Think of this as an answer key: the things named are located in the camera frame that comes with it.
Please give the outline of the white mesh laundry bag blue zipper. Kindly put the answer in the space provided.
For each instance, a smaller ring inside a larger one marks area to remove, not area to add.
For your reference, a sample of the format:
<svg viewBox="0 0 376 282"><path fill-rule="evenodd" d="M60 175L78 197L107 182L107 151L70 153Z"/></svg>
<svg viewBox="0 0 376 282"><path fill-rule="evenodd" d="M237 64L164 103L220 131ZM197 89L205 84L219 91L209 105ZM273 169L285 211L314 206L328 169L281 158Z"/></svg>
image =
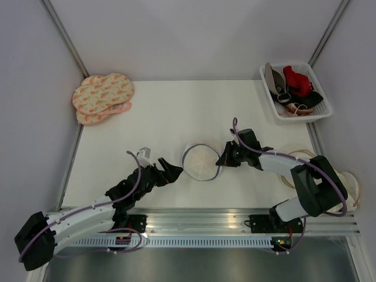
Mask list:
<svg viewBox="0 0 376 282"><path fill-rule="evenodd" d="M182 154L182 167L194 180L211 181L220 174L221 167L216 165L219 159L219 154L212 147L196 143L185 148Z"/></svg>

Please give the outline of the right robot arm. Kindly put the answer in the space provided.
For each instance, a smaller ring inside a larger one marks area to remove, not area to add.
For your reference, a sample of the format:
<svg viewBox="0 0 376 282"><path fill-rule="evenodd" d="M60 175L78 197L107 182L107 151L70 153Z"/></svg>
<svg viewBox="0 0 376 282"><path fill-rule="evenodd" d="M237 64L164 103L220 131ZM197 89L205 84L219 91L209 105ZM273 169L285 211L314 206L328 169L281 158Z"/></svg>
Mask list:
<svg viewBox="0 0 376 282"><path fill-rule="evenodd" d="M348 192L326 157L318 155L302 159L276 152L272 147L261 147L251 129L231 132L235 140L227 142L216 162L219 167L239 167L247 163L260 171L273 172L292 180L296 197L281 202L269 210L268 225L281 232L291 221L322 214L336 216L329 210L341 204L338 217L347 213Z"/></svg>

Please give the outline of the beige grey bra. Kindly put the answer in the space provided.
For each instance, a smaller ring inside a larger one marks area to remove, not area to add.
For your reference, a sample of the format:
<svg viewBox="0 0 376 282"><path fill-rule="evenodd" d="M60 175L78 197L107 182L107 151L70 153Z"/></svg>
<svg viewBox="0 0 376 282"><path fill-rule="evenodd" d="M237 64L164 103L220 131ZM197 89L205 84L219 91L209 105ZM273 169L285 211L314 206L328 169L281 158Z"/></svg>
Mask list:
<svg viewBox="0 0 376 282"><path fill-rule="evenodd" d="M282 72L273 69L270 63L265 64L264 78L269 91L277 96L287 93L286 79Z"/></svg>

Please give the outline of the floral laundry bag bottom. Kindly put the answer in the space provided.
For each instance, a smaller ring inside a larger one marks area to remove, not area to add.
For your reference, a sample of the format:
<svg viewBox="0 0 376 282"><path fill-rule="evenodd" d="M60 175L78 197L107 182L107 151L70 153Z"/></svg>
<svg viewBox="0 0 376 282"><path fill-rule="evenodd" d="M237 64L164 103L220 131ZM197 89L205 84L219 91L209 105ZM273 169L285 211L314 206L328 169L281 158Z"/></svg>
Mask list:
<svg viewBox="0 0 376 282"><path fill-rule="evenodd" d="M107 108L106 110L99 112L94 115L86 115L78 110L76 111L76 118L78 123L84 126L91 126L103 122L106 120L110 115L121 114L127 112L132 107L132 103L127 101L123 104L113 105Z"/></svg>

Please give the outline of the floral laundry bag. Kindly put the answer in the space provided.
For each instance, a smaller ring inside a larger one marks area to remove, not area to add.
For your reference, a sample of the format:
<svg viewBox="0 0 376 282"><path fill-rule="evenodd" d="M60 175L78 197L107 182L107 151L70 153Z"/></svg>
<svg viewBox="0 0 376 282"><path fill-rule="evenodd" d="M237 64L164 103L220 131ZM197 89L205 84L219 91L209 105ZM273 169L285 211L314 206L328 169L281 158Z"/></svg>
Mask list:
<svg viewBox="0 0 376 282"><path fill-rule="evenodd" d="M121 114L127 112L132 107L132 103L127 101L123 104L113 105L107 108L106 110L99 112L94 115L86 115L78 110L76 111L76 118L78 123L84 126L91 126L103 122L106 120L110 115Z"/></svg>
<svg viewBox="0 0 376 282"><path fill-rule="evenodd" d="M93 75L82 81L72 97L76 110L95 115L111 106L129 101L135 93L131 80L120 73Z"/></svg>

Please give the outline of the red bra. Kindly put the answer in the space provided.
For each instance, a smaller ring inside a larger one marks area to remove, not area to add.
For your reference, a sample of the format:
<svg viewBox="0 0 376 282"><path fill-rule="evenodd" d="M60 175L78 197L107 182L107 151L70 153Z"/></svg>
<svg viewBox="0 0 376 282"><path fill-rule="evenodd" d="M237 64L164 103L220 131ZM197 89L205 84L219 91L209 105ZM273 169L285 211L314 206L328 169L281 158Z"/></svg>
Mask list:
<svg viewBox="0 0 376 282"><path fill-rule="evenodd" d="M283 73L286 78L287 87L292 94L307 97L313 91L313 86L308 77L293 71L291 66L285 66Z"/></svg>

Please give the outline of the floral laundry bag top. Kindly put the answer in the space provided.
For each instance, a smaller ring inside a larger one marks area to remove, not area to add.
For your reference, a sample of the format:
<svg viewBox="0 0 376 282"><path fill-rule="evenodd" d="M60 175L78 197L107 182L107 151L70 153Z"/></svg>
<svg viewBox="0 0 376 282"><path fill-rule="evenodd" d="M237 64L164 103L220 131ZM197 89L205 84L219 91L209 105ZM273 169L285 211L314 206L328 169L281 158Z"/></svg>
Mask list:
<svg viewBox="0 0 376 282"><path fill-rule="evenodd" d="M131 80L120 73L93 75L82 81L72 97L76 110L95 115L111 106L129 101L135 93Z"/></svg>

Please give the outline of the cream laundry bag right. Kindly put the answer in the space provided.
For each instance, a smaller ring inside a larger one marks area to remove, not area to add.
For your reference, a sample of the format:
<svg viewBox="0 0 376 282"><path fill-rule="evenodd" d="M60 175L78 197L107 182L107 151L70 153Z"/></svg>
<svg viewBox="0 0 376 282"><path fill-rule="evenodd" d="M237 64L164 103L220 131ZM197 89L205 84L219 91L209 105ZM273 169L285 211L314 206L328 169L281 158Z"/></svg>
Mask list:
<svg viewBox="0 0 376 282"><path fill-rule="evenodd" d="M359 182L350 172L338 172L337 170L335 172L348 193L346 200L347 212L352 213L360 205L361 190Z"/></svg>

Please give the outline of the white plastic basket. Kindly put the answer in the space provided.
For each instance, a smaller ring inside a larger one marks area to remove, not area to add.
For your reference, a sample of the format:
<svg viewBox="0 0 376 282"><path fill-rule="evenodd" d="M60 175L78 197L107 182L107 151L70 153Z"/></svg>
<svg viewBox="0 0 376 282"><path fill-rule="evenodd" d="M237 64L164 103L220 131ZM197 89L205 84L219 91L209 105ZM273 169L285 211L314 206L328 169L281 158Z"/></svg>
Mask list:
<svg viewBox="0 0 376 282"><path fill-rule="evenodd" d="M276 123L312 123L333 114L309 64L266 63L259 71Z"/></svg>

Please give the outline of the aluminium mounting rail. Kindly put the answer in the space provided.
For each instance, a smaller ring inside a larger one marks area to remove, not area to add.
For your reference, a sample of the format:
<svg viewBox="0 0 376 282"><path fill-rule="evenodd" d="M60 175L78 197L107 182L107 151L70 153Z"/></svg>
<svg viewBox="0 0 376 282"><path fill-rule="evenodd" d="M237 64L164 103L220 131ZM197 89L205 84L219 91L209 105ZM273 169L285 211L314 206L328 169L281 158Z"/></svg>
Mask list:
<svg viewBox="0 0 376 282"><path fill-rule="evenodd" d="M252 214L268 214L267 209L141 209L129 214L147 217L146 233L157 236L244 236L250 229L244 221ZM355 216L322 215L307 219L306 236L359 236Z"/></svg>

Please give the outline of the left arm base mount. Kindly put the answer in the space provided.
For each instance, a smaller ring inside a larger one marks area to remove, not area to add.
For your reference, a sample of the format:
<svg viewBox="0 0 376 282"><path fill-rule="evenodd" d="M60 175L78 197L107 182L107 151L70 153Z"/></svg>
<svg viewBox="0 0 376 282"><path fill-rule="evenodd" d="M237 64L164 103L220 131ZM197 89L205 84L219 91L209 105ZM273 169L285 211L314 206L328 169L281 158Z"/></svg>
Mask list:
<svg viewBox="0 0 376 282"><path fill-rule="evenodd" d="M111 230L129 228L144 233L147 225L147 215L145 214L126 214L113 219L114 225Z"/></svg>

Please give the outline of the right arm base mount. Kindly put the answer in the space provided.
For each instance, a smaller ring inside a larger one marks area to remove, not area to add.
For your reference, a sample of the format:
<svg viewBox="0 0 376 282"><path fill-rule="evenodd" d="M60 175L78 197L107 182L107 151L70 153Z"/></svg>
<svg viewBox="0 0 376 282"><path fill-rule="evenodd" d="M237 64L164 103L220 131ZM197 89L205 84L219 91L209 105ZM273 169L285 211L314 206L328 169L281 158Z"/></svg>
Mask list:
<svg viewBox="0 0 376 282"><path fill-rule="evenodd" d="M249 215L249 225L252 234L299 234L303 231L301 219L273 223L266 214Z"/></svg>

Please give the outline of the right aluminium frame post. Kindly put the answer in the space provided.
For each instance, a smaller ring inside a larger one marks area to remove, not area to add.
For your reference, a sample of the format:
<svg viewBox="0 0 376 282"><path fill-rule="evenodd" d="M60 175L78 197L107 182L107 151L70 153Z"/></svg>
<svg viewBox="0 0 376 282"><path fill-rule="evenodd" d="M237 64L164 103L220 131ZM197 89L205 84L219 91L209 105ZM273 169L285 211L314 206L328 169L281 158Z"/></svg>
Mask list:
<svg viewBox="0 0 376 282"><path fill-rule="evenodd" d="M327 25L323 35L321 36L317 46L313 54L311 55L310 59L308 60L308 64L313 67L316 62L318 61L320 55L322 54L325 46L327 45L328 41L331 38L331 35L334 33L336 27L340 23L341 18L346 13L348 7L352 3L352 0L341 0L339 5L337 6L334 14L332 15L329 24Z"/></svg>

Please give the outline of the aluminium frame post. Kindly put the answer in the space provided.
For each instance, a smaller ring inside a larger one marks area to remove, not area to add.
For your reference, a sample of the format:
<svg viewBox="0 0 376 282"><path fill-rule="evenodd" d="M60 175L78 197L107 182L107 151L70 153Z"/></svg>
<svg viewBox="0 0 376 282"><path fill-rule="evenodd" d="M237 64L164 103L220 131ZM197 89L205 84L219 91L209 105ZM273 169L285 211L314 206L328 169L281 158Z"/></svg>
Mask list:
<svg viewBox="0 0 376 282"><path fill-rule="evenodd" d="M71 40L64 24L58 15L53 3L50 0L40 0L41 5L43 6L47 16L50 18L52 25L56 29L59 37L61 38L65 48L67 49L68 53L70 54L72 60L74 61L75 65L78 67L81 75L83 78L87 78L89 76L89 72L80 57L79 52L77 51L73 41Z"/></svg>
<svg viewBox="0 0 376 282"><path fill-rule="evenodd" d="M328 41L331 38L331 35L334 33L336 27L340 23L341 18L346 13L348 7L352 3L352 0L341 0L339 5L337 6L334 14L332 15L329 24L327 25L323 35L321 36L317 46L313 54L311 55L310 59L308 60L308 64L313 67L316 62L318 61L320 55L322 54L325 46L327 45Z"/></svg>

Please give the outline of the left aluminium frame post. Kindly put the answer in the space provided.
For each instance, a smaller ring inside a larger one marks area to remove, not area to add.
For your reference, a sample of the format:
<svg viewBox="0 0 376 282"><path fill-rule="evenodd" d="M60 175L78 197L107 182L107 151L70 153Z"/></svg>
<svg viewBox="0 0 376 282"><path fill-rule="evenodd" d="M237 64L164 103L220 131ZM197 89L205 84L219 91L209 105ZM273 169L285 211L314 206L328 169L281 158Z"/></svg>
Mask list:
<svg viewBox="0 0 376 282"><path fill-rule="evenodd" d="M53 3L50 0L40 0L41 5L43 6L47 16L50 18L52 25L56 29L59 37L61 38L65 48L67 49L68 53L70 54L72 60L74 61L75 65L78 67L81 75L83 78L87 78L89 76L89 72L80 57L79 52L77 51L73 41L71 40L64 24L58 15Z"/></svg>

